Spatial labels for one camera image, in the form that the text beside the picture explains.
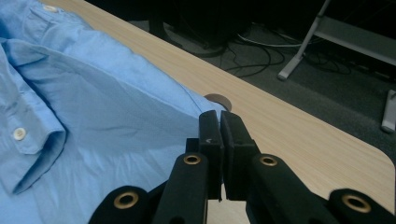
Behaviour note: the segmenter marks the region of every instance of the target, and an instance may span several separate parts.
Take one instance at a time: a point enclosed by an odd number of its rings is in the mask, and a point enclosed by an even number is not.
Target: light blue fabric
[[[0,6],[0,223],[87,223],[111,190],[165,181],[223,109],[73,13]]]

